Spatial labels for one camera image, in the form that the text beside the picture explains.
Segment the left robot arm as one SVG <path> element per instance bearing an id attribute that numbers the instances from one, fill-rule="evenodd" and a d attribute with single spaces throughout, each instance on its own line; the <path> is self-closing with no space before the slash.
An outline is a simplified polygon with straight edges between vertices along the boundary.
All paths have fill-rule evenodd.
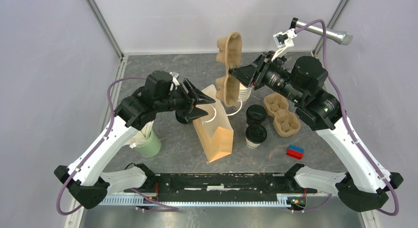
<path id="1" fill-rule="evenodd" d="M 124 190 L 151 191 L 155 179 L 146 166 L 111 173 L 104 168 L 131 138 L 155 120 L 157 113 L 174 112 L 177 121 L 186 124 L 208 115 L 200 105 L 215 103 L 188 79 L 179 82 L 165 71 L 155 71 L 144 81 L 118 106 L 110 106 L 109 123 L 91 146 L 73 163 L 54 171 L 62 183 L 60 192 L 68 190 L 82 208 L 92 209 L 107 195 Z"/>

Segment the brown paper bag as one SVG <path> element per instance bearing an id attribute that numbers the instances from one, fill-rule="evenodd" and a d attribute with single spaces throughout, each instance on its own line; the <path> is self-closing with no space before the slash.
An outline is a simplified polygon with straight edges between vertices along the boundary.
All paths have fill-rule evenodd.
<path id="1" fill-rule="evenodd" d="M 215 96 L 217 90 L 213 84 L 202 92 L 213 98 L 215 103 L 198 105 L 196 108 L 204 110 L 208 115 L 194 120 L 193 125 L 207 160 L 211 163 L 232 153 L 234 130 L 229 117 L 237 114 L 240 109 L 226 113 L 222 102 Z"/>

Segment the black coffee lid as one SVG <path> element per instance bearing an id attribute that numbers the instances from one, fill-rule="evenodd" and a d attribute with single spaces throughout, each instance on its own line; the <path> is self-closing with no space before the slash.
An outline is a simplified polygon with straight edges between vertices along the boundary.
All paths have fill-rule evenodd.
<path id="1" fill-rule="evenodd" d="M 252 143 L 260 144 L 267 139 L 267 130 L 263 125 L 251 124 L 245 130 L 245 137 Z"/>
<path id="2" fill-rule="evenodd" d="M 265 120 L 267 117 L 267 112 L 262 105 L 251 105 L 247 108 L 246 112 L 246 120 L 247 119 L 255 119 L 255 120 Z"/>

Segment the black sleeved paper cup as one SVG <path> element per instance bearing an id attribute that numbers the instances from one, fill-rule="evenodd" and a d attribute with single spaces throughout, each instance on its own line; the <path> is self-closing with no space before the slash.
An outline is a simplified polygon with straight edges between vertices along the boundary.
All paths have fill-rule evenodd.
<path id="1" fill-rule="evenodd" d="M 265 120 L 255 120 L 255 119 L 247 119 L 247 125 L 264 125 Z"/>

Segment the white paper cup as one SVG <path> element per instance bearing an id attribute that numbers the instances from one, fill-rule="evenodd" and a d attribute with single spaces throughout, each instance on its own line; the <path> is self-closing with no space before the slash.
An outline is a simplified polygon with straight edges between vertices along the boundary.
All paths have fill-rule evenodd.
<path id="1" fill-rule="evenodd" d="M 257 148 L 263 142 L 264 140 L 252 141 L 249 138 L 246 138 L 246 145 L 251 149 Z"/>

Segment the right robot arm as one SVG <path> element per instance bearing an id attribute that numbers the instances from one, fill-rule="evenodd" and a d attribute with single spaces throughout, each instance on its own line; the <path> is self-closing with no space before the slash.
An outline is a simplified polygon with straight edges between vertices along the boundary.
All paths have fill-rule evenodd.
<path id="1" fill-rule="evenodd" d="M 356 212 L 382 212 L 390 197 L 398 204 L 395 190 L 403 177 L 378 163 L 352 128 L 342 101 L 323 89 L 328 72 L 321 62 L 302 56 L 290 71 L 281 63 L 282 59 L 274 59 L 269 51 L 228 73 L 247 87 L 267 86 L 291 101 L 300 120 L 327 142 L 346 168 L 346 172 L 328 172 L 296 164 L 286 172 L 286 189 L 314 189 L 336 195 Z"/>

